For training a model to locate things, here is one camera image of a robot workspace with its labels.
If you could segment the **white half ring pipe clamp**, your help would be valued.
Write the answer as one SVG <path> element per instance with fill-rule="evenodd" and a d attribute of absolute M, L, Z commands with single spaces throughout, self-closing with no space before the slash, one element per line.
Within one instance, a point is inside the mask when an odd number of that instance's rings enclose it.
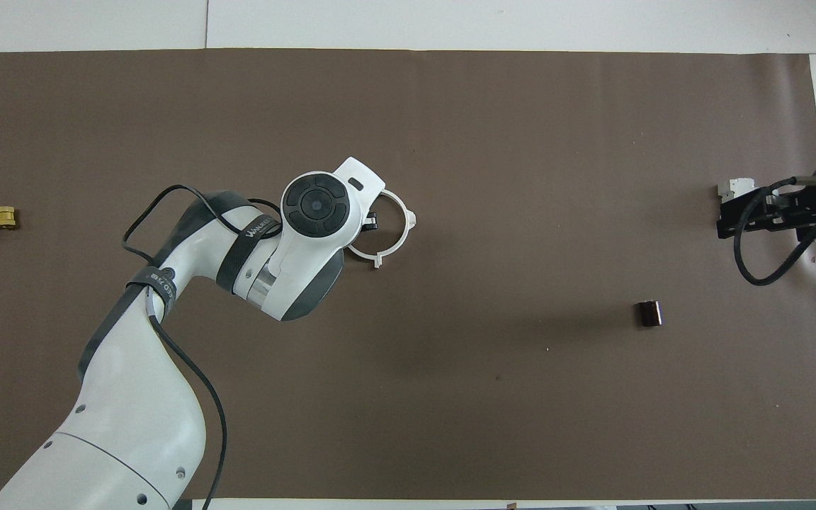
<path fill-rule="evenodd" d="M 376 249 L 375 251 L 371 251 L 371 249 L 361 249 L 353 243 L 348 245 L 347 249 L 349 249 L 349 251 L 352 252 L 356 258 L 362 259 L 362 261 L 371 264 L 373 270 L 379 270 L 379 268 L 382 267 L 383 251 L 380 251 L 379 249 Z"/>
<path fill-rule="evenodd" d="M 399 236 L 399 239 L 392 246 L 389 246 L 385 251 L 379 251 L 375 255 L 375 259 L 373 259 L 373 268 L 375 268 L 375 270 L 379 270 L 379 268 L 382 267 L 383 259 L 391 256 L 404 246 L 411 230 L 417 225 L 417 214 L 409 210 L 405 202 L 397 194 L 388 190 L 388 188 L 385 188 L 381 194 L 386 199 L 391 200 L 395 205 L 398 205 L 401 209 L 402 214 L 404 214 L 404 229 L 402 229 L 402 234 Z"/>

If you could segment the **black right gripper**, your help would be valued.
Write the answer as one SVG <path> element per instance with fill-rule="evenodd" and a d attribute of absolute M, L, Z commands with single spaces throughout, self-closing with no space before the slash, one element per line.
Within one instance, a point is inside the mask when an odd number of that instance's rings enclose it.
<path fill-rule="evenodd" d="M 754 191 L 739 196 L 722 197 L 722 213 L 741 213 L 754 199 Z M 740 221 L 738 217 L 720 217 L 716 220 L 718 239 L 735 236 Z M 758 206 L 749 213 L 745 232 L 754 230 L 801 230 L 816 225 L 816 190 L 806 186 L 792 193 L 774 191 L 761 199 Z"/>

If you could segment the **grey circuit breaker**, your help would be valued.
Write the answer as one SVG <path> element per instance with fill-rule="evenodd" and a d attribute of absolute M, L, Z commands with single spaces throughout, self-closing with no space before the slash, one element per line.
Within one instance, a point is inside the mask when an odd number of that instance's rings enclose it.
<path fill-rule="evenodd" d="M 717 186 L 717 194 L 720 199 L 719 216 L 729 217 L 735 216 L 736 213 L 722 213 L 722 197 L 729 195 L 739 196 L 748 191 L 754 191 L 754 199 L 744 208 L 741 213 L 749 212 L 754 215 L 761 215 L 766 213 L 769 209 L 769 197 L 777 196 L 780 188 L 790 186 L 794 183 L 793 178 L 784 178 L 774 183 L 758 186 L 753 178 L 729 178 Z"/>

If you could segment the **brown paper table mat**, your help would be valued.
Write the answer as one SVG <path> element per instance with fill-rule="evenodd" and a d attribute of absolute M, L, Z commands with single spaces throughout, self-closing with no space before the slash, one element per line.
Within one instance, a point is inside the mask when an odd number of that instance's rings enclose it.
<path fill-rule="evenodd" d="M 810 59 L 771 54 L 0 54 L 0 488 L 159 191 L 351 156 L 417 216 L 380 270 L 285 324 L 199 278 L 167 319 L 225 405 L 218 496 L 816 499 L 816 247 L 758 288 L 715 228 L 722 181 L 816 168 Z"/>

